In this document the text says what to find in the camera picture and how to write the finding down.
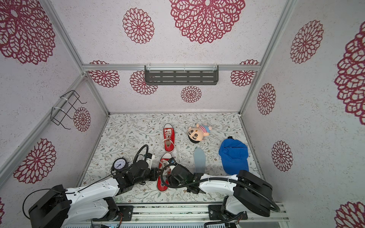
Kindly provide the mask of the red canvas sneaker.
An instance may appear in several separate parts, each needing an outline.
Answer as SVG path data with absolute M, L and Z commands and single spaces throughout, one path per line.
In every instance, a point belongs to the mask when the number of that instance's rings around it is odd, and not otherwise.
M 175 149 L 175 129 L 170 123 L 163 127 L 163 144 L 167 153 L 172 153 Z
M 170 164 L 169 163 L 169 160 L 172 159 L 173 156 L 171 153 L 165 153 L 160 161 L 159 161 L 159 165 L 158 165 L 158 168 L 160 170 L 162 170 L 166 165 Z M 168 187 L 166 185 L 164 185 L 164 183 L 162 181 L 164 181 L 166 184 L 169 185 L 169 180 L 168 180 L 168 175 L 171 174 L 171 168 L 168 167 L 167 169 L 165 169 L 163 171 L 163 174 L 162 174 L 162 178 L 159 176 L 158 179 L 157 179 L 157 189 L 160 191 L 160 192 L 165 192 L 168 190 Z

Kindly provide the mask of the light blue insole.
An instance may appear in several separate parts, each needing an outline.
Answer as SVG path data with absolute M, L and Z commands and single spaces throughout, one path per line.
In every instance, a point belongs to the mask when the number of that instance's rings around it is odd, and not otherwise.
M 194 165 L 196 173 L 205 173 L 206 157 L 201 148 L 196 148 L 194 151 Z

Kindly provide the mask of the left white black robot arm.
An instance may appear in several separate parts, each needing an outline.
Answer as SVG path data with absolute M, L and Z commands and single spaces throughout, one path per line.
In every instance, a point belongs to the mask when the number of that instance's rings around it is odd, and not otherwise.
M 157 180 L 157 168 L 152 168 L 154 154 L 148 152 L 147 144 L 143 157 L 137 152 L 128 167 L 117 167 L 115 160 L 109 176 L 88 186 L 64 188 L 57 185 L 46 189 L 28 211 L 23 210 L 33 228 L 63 228 L 87 219 L 109 221 L 116 218 L 119 208 L 114 197 L 129 192 L 135 185 Z

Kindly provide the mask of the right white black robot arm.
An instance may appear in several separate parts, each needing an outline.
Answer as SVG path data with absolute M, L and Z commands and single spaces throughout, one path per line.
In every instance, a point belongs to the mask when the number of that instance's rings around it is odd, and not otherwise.
M 221 216 L 217 221 L 206 222 L 205 228 L 247 219 L 247 211 L 262 217 L 269 217 L 272 211 L 280 212 L 272 197 L 272 186 L 246 170 L 232 176 L 211 176 L 191 173 L 178 163 L 169 163 L 158 174 L 162 184 L 171 189 L 186 188 L 193 194 L 219 192 L 226 195 Z

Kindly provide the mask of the round pressure gauge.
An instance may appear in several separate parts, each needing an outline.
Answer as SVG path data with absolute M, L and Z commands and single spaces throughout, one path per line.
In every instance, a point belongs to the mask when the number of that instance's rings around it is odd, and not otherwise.
M 111 171 L 119 172 L 123 170 L 126 165 L 127 161 L 124 158 L 118 158 L 113 162 Z

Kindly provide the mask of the cartoon boy plush doll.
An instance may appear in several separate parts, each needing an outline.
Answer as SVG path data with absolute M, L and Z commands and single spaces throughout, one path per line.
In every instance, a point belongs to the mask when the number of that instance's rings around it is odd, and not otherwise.
M 189 127 L 187 135 L 192 143 L 200 143 L 205 137 L 210 135 L 213 128 L 205 124 L 196 124 L 195 127 Z

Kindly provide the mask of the blue cap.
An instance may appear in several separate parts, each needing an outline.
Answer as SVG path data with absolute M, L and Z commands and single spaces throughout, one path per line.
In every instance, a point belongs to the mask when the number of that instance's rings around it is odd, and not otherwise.
M 224 171 L 229 175 L 239 174 L 240 171 L 249 171 L 248 147 L 239 140 L 229 136 L 223 140 L 219 148 L 219 156 Z

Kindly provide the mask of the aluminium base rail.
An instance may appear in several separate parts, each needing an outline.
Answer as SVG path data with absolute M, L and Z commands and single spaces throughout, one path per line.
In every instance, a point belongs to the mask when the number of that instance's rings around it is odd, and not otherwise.
M 222 204 L 222 202 L 208 203 L 164 203 L 164 204 L 119 204 L 134 206 L 131 221 L 96 221 L 95 215 L 87 215 L 85 218 L 74 219 L 67 221 L 63 228 L 77 227 L 84 225 L 90 228 L 100 228 L 102 225 L 115 228 L 121 223 L 123 226 L 128 224 L 172 224 L 172 223 L 205 223 L 210 221 L 208 213 L 208 205 Z

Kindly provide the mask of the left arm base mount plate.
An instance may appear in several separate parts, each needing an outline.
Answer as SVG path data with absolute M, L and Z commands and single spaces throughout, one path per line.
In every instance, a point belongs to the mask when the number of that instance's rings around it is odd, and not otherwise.
M 116 208 L 110 209 L 107 214 L 102 218 L 93 218 L 92 221 L 131 221 L 133 215 L 134 206 L 122 205 Z

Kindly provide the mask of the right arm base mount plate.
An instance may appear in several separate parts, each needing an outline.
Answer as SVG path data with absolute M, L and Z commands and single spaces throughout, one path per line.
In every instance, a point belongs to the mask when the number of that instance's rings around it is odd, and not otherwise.
M 208 213 L 210 220 L 228 220 L 238 214 L 237 212 L 229 212 L 222 204 L 208 205 Z

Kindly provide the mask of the grey metal wall shelf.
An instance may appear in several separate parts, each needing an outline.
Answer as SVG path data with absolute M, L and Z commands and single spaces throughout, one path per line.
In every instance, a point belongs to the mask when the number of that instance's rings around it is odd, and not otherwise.
M 219 81 L 219 67 L 145 66 L 144 80 L 149 86 L 214 86 Z

